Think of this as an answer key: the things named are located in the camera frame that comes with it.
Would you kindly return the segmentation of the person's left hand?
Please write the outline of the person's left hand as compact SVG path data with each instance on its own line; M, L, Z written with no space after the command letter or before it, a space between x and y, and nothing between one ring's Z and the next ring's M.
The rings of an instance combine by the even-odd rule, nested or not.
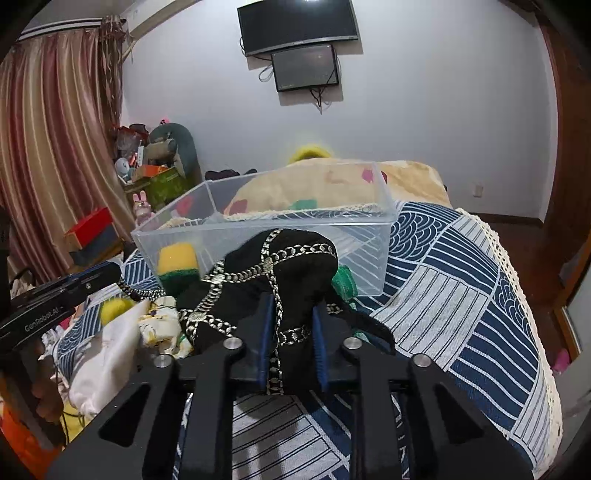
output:
M54 364L46 357L37 365L37 376L31 392L37 399L37 415L49 423L57 424L63 413L63 401L58 386L52 379Z

